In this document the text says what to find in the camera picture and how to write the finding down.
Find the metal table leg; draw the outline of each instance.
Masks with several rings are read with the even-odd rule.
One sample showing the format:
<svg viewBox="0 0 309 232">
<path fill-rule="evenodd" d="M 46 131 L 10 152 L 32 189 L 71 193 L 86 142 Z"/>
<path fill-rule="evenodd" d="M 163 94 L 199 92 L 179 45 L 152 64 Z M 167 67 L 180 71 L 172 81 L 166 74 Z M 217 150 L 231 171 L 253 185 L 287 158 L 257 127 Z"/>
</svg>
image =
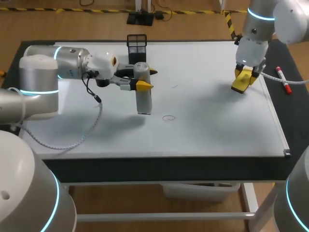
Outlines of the metal table leg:
<svg viewBox="0 0 309 232">
<path fill-rule="evenodd" d="M 263 201 L 263 203 L 257 209 L 254 219 L 248 222 L 250 232 L 260 232 L 264 228 L 266 223 L 270 220 L 270 218 L 273 216 L 273 205 L 278 190 L 280 190 L 282 186 L 284 186 L 284 184 L 276 183 L 268 196 Z"/>
</svg>

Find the yellow black caution tape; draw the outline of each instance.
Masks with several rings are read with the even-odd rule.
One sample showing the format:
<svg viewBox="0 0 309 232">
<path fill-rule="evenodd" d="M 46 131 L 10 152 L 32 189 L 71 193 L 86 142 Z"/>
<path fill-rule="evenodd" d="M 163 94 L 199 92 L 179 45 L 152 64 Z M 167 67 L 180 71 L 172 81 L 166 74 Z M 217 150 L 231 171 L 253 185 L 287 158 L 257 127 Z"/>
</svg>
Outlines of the yellow black caution tape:
<svg viewBox="0 0 309 232">
<path fill-rule="evenodd" d="M 228 30 L 230 31 L 232 40 L 235 40 L 237 38 L 237 36 L 236 36 L 236 33 L 235 33 L 234 26 L 232 24 L 231 13 L 227 12 L 227 11 L 222 11 L 222 14 L 225 16 L 225 20 L 227 22 Z"/>
<path fill-rule="evenodd" d="M 130 13 L 135 12 L 134 10 L 90 10 L 90 9 L 75 9 L 75 8 L 21 8 L 21 7 L 0 7 L 0 11 L 54 11 L 60 12 L 88 12 L 88 13 Z M 156 11 L 164 14 L 176 14 L 176 15 L 196 15 L 196 14 L 222 14 L 225 16 L 228 29 L 230 31 L 232 40 L 236 39 L 236 33 L 231 21 L 232 13 L 247 13 L 247 11 Z"/>
<path fill-rule="evenodd" d="M 70 12 L 88 12 L 88 13 L 130 13 L 134 10 L 89 10 L 89 9 L 75 9 L 75 8 L 21 8 L 21 7 L 0 7 L 0 11 L 55 11 L 57 13 Z M 156 11 L 164 14 L 176 15 L 196 15 L 196 14 L 221 14 L 221 11 Z M 225 11 L 229 13 L 247 13 L 247 11 Z"/>
</svg>

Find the black device on floor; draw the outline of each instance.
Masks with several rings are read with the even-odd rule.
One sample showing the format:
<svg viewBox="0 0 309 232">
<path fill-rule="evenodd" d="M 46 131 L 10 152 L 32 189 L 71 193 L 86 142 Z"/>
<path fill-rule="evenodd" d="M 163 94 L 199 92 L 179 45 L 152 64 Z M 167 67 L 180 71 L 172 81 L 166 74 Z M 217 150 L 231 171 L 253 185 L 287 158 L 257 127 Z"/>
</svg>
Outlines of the black device on floor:
<svg viewBox="0 0 309 232">
<path fill-rule="evenodd" d="M 131 12 L 126 23 L 132 25 L 152 26 L 154 14 L 141 10 L 140 12 Z"/>
</svg>

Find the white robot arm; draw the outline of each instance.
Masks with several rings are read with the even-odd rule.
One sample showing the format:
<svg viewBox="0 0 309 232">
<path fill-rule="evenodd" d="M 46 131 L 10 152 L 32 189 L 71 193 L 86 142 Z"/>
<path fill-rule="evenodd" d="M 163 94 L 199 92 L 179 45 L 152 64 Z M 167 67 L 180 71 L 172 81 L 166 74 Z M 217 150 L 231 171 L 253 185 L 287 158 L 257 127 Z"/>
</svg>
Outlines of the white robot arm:
<svg viewBox="0 0 309 232">
<path fill-rule="evenodd" d="M 55 116 L 59 79 L 79 79 L 86 85 L 84 79 L 91 78 L 99 87 L 116 84 L 120 90 L 135 90 L 138 113 L 152 110 L 150 75 L 157 72 L 143 62 L 120 64 L 113 52 L 92 56 L 84 48 L 33 45 L 20 59 L 19 70 L 20 91 L 0 89 L 0 124 Z"/>
<path fill-rule="evenodd" d="M 74 232 L 72 197 L 31 148 L 0 131 L 0 231 Z"/>
<path fill-rule="evenodd" d="M 286 44 L 309 40 L 308 0 L 251 0 L 243 28 L 243 36 L 235 42 L 236 77 L 244 66 L 252 67 L 250 85 L 265 67 L 268 42 L 276 33 Z M 232 89 L 238 91 L 237 85 Z"/>
</svg>

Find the wooden floor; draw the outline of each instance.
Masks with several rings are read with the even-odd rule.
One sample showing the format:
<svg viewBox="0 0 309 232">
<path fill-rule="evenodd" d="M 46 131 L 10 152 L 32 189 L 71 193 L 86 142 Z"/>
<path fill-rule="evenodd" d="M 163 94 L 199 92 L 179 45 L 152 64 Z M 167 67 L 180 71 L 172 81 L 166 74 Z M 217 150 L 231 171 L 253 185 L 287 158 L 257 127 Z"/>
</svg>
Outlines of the wooden floor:
<svg viewBox="0 0 309 232">
<path fill-rule="evenodd" d="M 218 10 L 216 0 L 160 0 L 173 10 Z M 244 10 L 249 0 L 229 0 L 229 10 Z M 12 0 L 0 7 L 78 8 L 78 0 Z M 134 0 L 96 0 L 91 9 L 134 9 Z M 169 22 L 154 21 L 152 27 L 126 24 L 126 14 L 91 14 L 63 12 L 0 12 L 0 70 L 8 70 L 21 41 L 25 40 L 125 40 L 127 34 L 146 33 L 150 40 L 230 39 L 225 18 L 219 14 L 173 15 Z M 245 14 L 233 14 L 236 33 L 241 33 Z M 309 71 L 308 43 L 290 46 L 290 51 L 304 79 Z M 272 184 L 255 184 L 259 203 Z M 168 200 L 159 185 L 76 187 L 73 194 L 77 212 L 151 213 L 151 212 L 240 212 L 239 193 L 223 203 Z M 245 232 L 244 221 L 180 221 L 78 223 L 77 232 Z M 272 232 L 271 223 L 264 232 Z"/>
</svg>

